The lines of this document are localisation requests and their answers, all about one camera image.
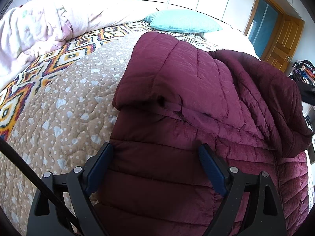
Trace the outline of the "patterned beige bedspread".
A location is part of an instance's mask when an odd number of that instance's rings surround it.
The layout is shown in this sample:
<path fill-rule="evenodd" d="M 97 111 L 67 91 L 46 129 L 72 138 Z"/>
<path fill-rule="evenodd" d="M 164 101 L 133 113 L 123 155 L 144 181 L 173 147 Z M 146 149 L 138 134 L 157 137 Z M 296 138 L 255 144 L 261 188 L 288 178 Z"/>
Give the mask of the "patterned beige bedspread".
<path fill-rule="evenodd" d="M 106 142 L 115 153 L 91 202 L 110 235 L 202 235 L 220 199 L 196 148 L 175 148 L 195 134 L 160 107 L 131 115 L 112 105 L 134 46 L 146 31 L 116 36 L 74 62 L 23 109 L 8 142 L 37 175 L 68 173 Z"/>

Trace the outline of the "white pillow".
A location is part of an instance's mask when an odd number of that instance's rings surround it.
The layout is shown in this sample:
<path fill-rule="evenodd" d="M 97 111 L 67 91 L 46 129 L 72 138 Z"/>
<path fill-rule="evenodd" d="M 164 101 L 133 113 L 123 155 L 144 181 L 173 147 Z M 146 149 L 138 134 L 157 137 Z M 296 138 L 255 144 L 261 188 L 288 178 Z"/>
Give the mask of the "white pillow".
<path fill-rule="evenodd" d="M 250 54 L 260 60 L 250 40 L 239 30 L 229 24 L 214 20 L 220 27 L 217 31 L 200 33 L 205 40 L 217 45 L 219 50 L 233 50 Z"/>

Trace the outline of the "clothes shelf rack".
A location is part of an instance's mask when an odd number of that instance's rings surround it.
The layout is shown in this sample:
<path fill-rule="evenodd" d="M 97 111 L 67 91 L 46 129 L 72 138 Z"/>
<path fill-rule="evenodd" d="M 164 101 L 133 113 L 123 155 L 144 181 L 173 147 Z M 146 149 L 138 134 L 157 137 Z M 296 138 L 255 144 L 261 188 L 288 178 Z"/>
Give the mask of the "clothes shelf rack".
<path fill-rule="evenodd" d="M 309 60 L 298 60 L 294 62 L 289 78 L 309 85 L 314 85 L 315 67 Z"/>

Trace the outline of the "turquoise pillow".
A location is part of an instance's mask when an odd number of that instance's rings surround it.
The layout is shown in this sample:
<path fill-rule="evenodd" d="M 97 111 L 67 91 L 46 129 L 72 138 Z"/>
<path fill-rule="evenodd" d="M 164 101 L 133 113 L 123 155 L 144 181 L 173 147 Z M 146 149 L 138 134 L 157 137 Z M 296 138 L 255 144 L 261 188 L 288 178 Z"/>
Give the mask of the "turquoise pillow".
<path fill-rule="evenodd" d="M 144 18 L 150 27 L 168 32 L 204 33 L 221 30 L 213 18 L 191 10 L 164 10 Z"/>

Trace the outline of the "maroon quilted puffer jacket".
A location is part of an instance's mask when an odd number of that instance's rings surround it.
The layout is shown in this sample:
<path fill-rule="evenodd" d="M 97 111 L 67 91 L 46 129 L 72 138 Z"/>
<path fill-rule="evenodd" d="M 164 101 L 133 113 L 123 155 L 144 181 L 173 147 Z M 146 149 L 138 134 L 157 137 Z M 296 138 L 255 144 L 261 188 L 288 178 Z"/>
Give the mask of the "maroon quilted puffer jacket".
<path fill-rule="evenodd" d="M 203 143 L 244 173 L 270 174 L 288 235 L 307 217 L 312 131 L 297 84 L 272 65 L 147 32 L 113 106 L 116 153 L 95 206 L 110 235 L 202 235 L 222 200 L 201 166 Z"/>

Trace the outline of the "wooden door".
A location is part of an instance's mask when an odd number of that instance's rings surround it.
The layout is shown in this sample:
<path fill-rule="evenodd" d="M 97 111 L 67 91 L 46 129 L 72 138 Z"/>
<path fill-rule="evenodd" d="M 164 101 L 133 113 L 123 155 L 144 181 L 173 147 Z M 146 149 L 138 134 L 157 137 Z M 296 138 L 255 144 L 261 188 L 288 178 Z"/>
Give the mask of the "wooden door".
<path fill-rule="evenodd" d="M 295 54 L 303 29 L 303 20 L 283 14 L 260 59 L 284 73 Z"/>

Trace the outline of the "pink floral comforter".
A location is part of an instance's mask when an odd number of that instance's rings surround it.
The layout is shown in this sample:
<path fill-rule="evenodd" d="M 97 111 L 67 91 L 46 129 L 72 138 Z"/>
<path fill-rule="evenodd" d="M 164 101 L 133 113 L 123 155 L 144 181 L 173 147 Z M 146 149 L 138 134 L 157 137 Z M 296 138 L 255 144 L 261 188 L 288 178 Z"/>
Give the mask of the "pink floral comforter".
<path fill-rule="evenodd" d="M 32 61 L 86 32 L 138 22 L 157 11 L 129 0 L 32 0 L 1 18 L 1 88 Z"/>

